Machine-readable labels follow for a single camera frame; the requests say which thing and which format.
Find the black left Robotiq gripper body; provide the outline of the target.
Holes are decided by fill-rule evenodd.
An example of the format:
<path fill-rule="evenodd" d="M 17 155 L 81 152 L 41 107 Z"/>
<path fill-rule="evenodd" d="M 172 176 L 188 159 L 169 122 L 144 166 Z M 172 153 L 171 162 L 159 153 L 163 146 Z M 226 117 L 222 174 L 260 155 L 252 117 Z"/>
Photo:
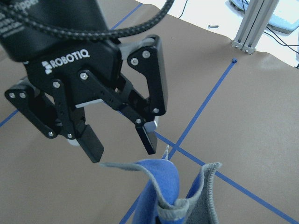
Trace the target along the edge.
<path fill-rule="evenodd" d="M 79 79 L 88 69 L 105 85 L 112 86 L 121 74 L 121 52 L 117 39 L 74 40 L 52 36 L 16 20 L 29 17 L 50 28 L 65 30 L 99 30 L 107 28 L 100 6 L 95 0 L 3 0 L 0 11 L 0 43 L 9 57 L 25 64 L 29 82 L 50 95 L 50 81 L 64 83 L 73 106 L 98 100 Z"/>

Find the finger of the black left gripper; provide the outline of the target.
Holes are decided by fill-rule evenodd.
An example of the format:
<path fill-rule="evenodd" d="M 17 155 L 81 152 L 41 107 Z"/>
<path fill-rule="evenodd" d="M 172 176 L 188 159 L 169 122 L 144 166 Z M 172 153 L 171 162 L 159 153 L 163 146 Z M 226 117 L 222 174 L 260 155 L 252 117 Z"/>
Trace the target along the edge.
<path fill-rule="evenodd" d="M 149 96 L 144 98 L 122 74 L 112 86 L 102 83 L 90 70 L 78 73 L 81 82 L 112 109 L 132 121 L 148 154 L 157 149 L 157 119 L 166 113 L 168 90 L 161 39 L 149 35 L 140 42 L 121 45 L 128 65 L 146 78 Z"/>
<path fill-rule="evenodd" d="M 45 137 L 64 136 L 71 145 L 81 146 L 91 162 L 98 163 L 104 147 L 91 126 L 85 123 L 84 109 L 71 106 L 61 80 L 52 79 L 49 86 L 53 100 L 27 78 L 6 90 L 5 98 Z"/>

